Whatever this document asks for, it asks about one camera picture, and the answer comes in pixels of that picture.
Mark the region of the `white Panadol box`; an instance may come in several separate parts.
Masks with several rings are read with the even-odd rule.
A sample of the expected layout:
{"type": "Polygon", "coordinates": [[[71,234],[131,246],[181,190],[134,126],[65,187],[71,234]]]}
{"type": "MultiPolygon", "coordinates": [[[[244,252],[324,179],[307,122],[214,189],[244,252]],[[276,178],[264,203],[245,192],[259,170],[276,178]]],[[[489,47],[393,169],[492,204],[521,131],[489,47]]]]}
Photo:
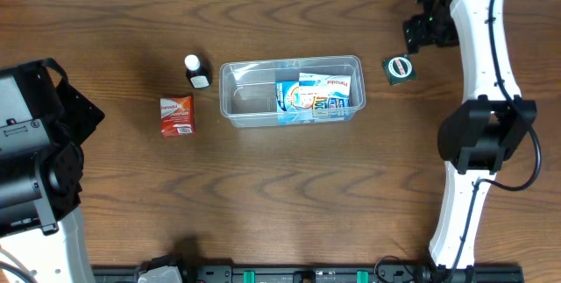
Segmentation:
{"type": "Polygon", "coordinates": [[[301,96],[338,97],[348,99],[352,78],[349,75],[300,73],[301,96]]]}

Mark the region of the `blue Cool Fever box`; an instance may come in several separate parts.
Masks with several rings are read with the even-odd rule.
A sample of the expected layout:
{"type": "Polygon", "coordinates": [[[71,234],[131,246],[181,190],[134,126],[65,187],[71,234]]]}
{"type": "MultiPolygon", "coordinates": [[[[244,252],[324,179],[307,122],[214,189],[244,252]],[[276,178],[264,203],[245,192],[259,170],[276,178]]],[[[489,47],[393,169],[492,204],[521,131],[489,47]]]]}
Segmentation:
{"type": "Polygon", "coordinates": [[[318,97],[306,103],[298,81],[277,81],[275,98],[280,125],[342,121],[350,115],[344,110],[349,105],[348,98],[318,97]]]}

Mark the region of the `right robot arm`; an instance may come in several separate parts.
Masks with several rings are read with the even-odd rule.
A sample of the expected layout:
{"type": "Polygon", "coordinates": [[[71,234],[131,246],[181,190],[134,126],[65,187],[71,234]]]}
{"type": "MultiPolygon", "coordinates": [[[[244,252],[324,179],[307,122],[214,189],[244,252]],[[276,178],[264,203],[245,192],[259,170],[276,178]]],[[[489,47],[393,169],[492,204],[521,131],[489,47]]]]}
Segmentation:
{"type": "Polygon", "coordinates": [[[490,187],[523,191],[542,165],[533,129],[536,103],[525,100],[508,56],[504,0],[416,0],[423,13],[403,24],[407,51],[423,46],[458,46],[463,66],[462,103],[440,125],[437,148],[446,169],[443,205],[429,253],[447,272],[474,265],[474,242],[490,187]],[[496,180],[524,137],[535,151],[529,179],[520,186],[496,180]]]}

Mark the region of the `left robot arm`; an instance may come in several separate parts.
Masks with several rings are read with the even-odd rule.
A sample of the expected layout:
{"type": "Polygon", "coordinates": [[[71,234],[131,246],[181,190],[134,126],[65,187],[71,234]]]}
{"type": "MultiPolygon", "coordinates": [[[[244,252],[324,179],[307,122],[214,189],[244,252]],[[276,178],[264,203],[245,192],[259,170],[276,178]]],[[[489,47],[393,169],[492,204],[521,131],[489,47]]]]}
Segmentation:
{"type": "Polygon", "coordinates": [[[92,282],[82,144],[104,114],[52,58],[1,71],[1,268],[10,282],[92,282]]]}

